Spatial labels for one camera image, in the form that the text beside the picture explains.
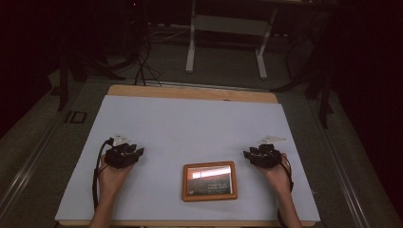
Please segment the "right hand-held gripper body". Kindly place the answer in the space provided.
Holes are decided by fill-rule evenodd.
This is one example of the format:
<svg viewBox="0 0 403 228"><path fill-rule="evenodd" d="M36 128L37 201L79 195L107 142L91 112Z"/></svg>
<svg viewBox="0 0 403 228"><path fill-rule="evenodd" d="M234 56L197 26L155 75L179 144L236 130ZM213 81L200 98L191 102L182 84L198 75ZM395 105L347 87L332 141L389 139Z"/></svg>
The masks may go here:
<svg viewBox="0 0 403 228"><path fill-rule="evenodd" d="M259 141L260 154L252 154L252 164L260 168L274 168L281 163L281 152L274 147L274 143L284 142L283 138L266 136Z"/></svg>

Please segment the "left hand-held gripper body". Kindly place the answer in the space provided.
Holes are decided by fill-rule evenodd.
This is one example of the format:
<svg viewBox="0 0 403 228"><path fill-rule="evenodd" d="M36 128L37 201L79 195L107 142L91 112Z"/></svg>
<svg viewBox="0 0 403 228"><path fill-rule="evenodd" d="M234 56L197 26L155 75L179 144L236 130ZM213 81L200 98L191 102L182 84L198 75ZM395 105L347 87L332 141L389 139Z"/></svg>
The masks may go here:
<svg viewBox="0 0 403 228"><path fill-rule="evenodd" d="M134 153L127 153L130 146L130 139L120 133L116 133L112 138L111 148L106 151L106 164L115 168L125 168L136 162Z"/></svg>

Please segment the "person's right hand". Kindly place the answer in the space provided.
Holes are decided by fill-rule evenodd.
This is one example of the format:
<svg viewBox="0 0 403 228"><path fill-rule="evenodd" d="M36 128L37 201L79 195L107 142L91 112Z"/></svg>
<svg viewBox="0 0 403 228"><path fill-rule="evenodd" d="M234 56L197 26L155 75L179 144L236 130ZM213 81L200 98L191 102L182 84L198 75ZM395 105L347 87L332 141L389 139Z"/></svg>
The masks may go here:
<svg viewBox="0 0 403 228"><path fill-rule="evenodd" d="M292 171L285 153L281 154L280 164L270 169L260 168L259 171L266 178L276 194L282 192L292 192Z"/></svg>

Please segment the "person's left hand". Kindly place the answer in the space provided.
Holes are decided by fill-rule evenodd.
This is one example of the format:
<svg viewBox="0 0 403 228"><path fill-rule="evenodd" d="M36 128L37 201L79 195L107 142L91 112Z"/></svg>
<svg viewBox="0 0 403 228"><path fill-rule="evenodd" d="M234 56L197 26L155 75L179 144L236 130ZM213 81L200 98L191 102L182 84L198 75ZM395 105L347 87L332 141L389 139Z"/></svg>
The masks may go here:
<svg viewBox="0 0 403 228"><path fill-rule="evenodd" d="M125 180L133 166L115 168L105 162L105 155L101 157L101 170L98 174L101 198L116 197L125 184Z"/></svg>

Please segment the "black metal stand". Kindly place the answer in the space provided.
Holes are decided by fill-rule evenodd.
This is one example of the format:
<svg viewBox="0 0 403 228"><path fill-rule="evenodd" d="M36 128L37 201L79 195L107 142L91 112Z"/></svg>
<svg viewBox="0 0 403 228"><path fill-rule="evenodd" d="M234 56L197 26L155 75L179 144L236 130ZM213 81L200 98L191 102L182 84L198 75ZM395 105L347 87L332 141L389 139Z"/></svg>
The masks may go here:
<svg viewBox="0 0 403 228"><path fill-rule="evenodd" d="M86 80L86 72L83 67L82 53L78 51L65 37L60 39L59 43L59 57L60 57L60 82L59 82L59 107L58 110L62 111L68 101L68 78L69 73L72 74L73 79L78 82Z"/></svg>
<svg viewBox="0 0 403 228"><path fill-rule="evenodd" d="M320 96L318 117L322 126L327 129L327 115L332 113L329 105L332 77L335 74L335 62L330 54L322 49L314 51L313 66L308 74L310 84L305 90L307 99L315 99Z"/></svg>

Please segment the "wooden picture frame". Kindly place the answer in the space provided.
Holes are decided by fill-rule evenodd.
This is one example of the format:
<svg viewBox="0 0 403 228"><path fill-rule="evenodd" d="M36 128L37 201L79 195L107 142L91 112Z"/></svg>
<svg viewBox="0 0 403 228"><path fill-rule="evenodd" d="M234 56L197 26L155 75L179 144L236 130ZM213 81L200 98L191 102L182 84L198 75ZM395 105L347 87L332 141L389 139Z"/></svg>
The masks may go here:
<svg viewBox="0 0 403 228"><path fill-rule="evenodd" d="M183 167L183 201L236 200L237 198L237 175L233 161L192 163Z"/></svg>

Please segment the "black rectangular floor bracket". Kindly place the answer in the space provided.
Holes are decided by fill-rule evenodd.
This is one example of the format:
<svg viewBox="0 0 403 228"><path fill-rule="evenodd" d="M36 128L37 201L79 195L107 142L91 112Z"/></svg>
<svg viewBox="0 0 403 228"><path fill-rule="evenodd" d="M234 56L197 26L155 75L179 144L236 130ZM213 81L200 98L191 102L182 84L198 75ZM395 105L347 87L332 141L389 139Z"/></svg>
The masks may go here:
<svg viewBox="0 0 403 228"><path fill-rule="evenodd" d="M86 121L87 113L82 111L69 111L65 117L65 124L83 124Z"/></svg>

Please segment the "metal floor rail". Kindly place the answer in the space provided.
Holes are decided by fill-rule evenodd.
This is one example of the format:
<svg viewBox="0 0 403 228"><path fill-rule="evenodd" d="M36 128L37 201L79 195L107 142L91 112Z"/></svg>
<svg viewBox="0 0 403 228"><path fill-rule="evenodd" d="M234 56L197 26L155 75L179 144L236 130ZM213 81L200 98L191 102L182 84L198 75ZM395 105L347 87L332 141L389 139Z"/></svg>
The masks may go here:
<svg viewBox="0 0 403 228"><path fill-rule="evenodd" d="M337 181L339 183L344 199L346 200L350 213L355 222L355 227L371 228L371 225L367 220L365 213L362 210L359 199L348 177L346 169L344 168L343 163L340 157L338 156L335 144L331 140L331 137L329 136L327 130L324 128L318 117L316 103L307 102L307 104L310 108L310 112L313 115L313 118L315 119L316 125L319 127L321 135L326 142L328 151L330 153L331 161L336 172Z"/></svg>
<svg viewBox="0 0 403 228"><path fill-rule="evenodd" d="M59 125L60 124L58 122L52 123L46 129L39 142L33 147L28 159L14 176L10 186L7 188L7 191L0 199L0 220L6 217L7 213L11 210L19 196L24 191L34 172L38 160L42 156L43 151L48 146L48 142L50 141L52 134L57 130Z"/></svg>

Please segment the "white metal table frame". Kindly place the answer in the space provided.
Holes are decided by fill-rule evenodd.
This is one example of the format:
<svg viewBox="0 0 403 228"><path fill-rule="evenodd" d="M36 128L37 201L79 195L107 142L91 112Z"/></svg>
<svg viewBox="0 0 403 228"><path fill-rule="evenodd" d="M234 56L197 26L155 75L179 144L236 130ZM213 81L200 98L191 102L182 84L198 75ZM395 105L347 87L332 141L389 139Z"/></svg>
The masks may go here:
<svg viewBox="0 0 403 228"><path fill-rule="evenodd" d="M202 15L196 13L197 1L192 0L190 17L190 40L187 51L185 71L192 73L195 62L195 36L197 30L235 33L242 35L260 35L262 42L259 48L255 49L255 56L259 70L259 76L262 80L268 78L263 53L266 49L271 31L278 14L278 7L273 7L269 14L268 21L249 20L240 18L220 17L212 15Z"/></svg>

